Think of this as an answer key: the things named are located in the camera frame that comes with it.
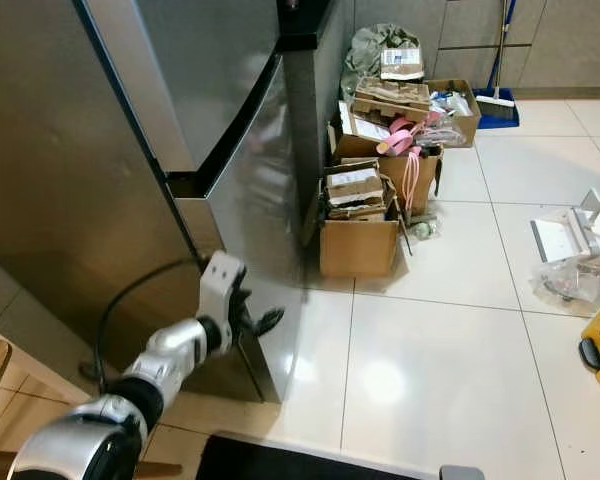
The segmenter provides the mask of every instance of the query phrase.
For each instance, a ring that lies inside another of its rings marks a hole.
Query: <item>clutter pile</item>
[[[380,24],[359,30],[327,126],[331,164],[307,214],[320,227],[325,276],[386,276],[397,235],[438,233],[428,200],[438,194],[444,149],[473,145],[480,109],[464,80],[423,81],[418,38]]]

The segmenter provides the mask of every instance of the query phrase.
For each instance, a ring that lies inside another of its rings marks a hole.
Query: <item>freezer drawer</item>
[[[86,3],[162,170],[198,170],[275,48],[276,2]]]
[[[222,173],[200,198],[176,198],[196,247],[224,247],[248,268],[252,316],[284,307],[278,326],[242,352],[266,401],[281,401],[295,360],[302,298],[299,217],[282,61],[246,133]]]

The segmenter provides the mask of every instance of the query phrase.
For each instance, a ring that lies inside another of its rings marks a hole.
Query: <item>broom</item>
[[[509,88],[500,88],[500,74],[502,71],[502,62],[504,56],[504,40],[509,30],[511,17],[516,5],[516,0],[511,0],[507,11],[507,0],[502,0],[502,21],[500,29],[500,45],[496,55],[489,85],[486,89],[476,90],[476,100],[480,102],[480,112],[482,118],[478,128],[503,128],[517,127],[520,125],[516,103],[513,93]],[[491,88],[495,73],[495,88]]]

